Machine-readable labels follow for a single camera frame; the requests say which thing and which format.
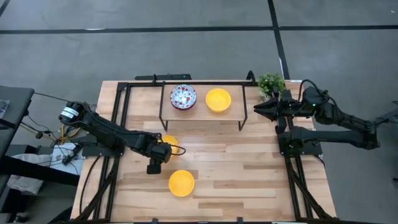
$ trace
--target black metal shelf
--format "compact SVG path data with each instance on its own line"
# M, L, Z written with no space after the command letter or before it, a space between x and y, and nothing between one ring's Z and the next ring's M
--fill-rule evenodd
M159 119L160 122L162 123L162 126L164 128L165 131L167 131L168 127L169 127L169 120L163 119L162 117L162 113L163 113L163 101L164 101L164 86L165 85L175 85L176 83L171 83L171 82L162 82L162 93L160 95L160 108L159 108ZM187 85L242 85L242 94L243 94L243 108L244 108L244 118L241 121L238 121L238 129L239 131L242 131L244 124L246 123L246 120L248 119L248 109L246 106L246 92L244 90L245 86L257 86L257 84L255 84L255 82L189 82L189 83L184 83L184 82L180 82L178 84L187 84Z

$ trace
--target wooden table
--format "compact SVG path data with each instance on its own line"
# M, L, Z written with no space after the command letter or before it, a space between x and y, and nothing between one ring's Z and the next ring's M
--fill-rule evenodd
M97 112L107 119L111 119L117 83L103 82L99 94ZM294 97L298 97L299 84L286 81ZM173 135L187 153L162 164L161 174L147 175L149 159L126 149L120 160L111 221L149 222L154 217L161 222L236 221L236 217L245 221L295 220L275 123L253 112L253 106L260 102L258 88L245 90L248 120L242 131L238 131L234 121L173 121L165 132L159 121L161 88L132 88L126 128ZM311 119L299 118L294 122L313 129ZM94 159L84 162L72 218L78 216L81 189ZM83 208L98 189L102 160L88 180ZM326 212L335 216L322 163L314 156L302 156L302 160L309 191ZM189 170L195 178L195 189L188 197L175 197L168 189L171 173L179 169ZM299 189L297 192L304 217L302 195ZM100 217L104 217L107 199L105 193Z

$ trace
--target yellow bowl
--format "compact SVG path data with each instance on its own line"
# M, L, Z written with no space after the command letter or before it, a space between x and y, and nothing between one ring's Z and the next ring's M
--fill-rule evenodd
M177 197L189 195L195 186L195 179L186 170L175 171L169 179L169 189Z
M166 142L166 143L174 145L174 146L172 146L172 153L173 154L177 154L178 153L178 148L175 147L175 146L178 146L178 141L176 140L176 138L174 136L169 136L169 135L165 134L165 135L162 135L162 140L163 140L163 142Z
M231 105L231 95L224 89L215 88L207 93L206 104L214 112L223 112Z

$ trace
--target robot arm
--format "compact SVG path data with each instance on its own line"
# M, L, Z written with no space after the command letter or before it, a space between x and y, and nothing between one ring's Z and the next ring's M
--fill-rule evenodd
M61 123L81 128L95 136L100 147L117 149L129 147L132 151L150 158L148 174L159 174L160 164L168 162L171 145L159 142L160 133L130 131L102 118L90 110L86 103L68 102L59 116Z
M278 100L277 90L273 92L274 97L265 103L254 106L254 111L271 121L278 120L277 133L289 138L292 146L300 148L307 141L320 141L345 142L363 149L380 147L374 123L342 112L334 99L327 94L328 92L319 90L316 85L305 89L302 101L292 99L288 90L281 93L280 100ZM294 116L306 118L314 116L320 124L335 124L351 131L310 131L294 126L288 133L284 133L286 128L286 124L283 122L284 117Z

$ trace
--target concrete floor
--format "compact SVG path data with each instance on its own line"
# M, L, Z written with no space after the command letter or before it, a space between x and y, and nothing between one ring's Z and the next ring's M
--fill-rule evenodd
M395 0L277 0L275 9L280 26L398 24ZM11 0L0 18L0 30L271 24L265 0ZM284 31L281 36L291 79L313 80L343 111L362 118L374 119L395 107L398 30ZM153 73L240 79L248 70L281 72L273 31L0 35L2 85L89 103L96 103L103 80ZM30 113L58 129L63 107L63 102L35 95ZM382 147L373 151L322 144L341 219L398 219L398 190L392 184L398 177L398 140L392 124L379 128L379 140ZM13 143L50 144L23 129ZM32 223L45 223L72 205L73 198L60 197L33 201Z

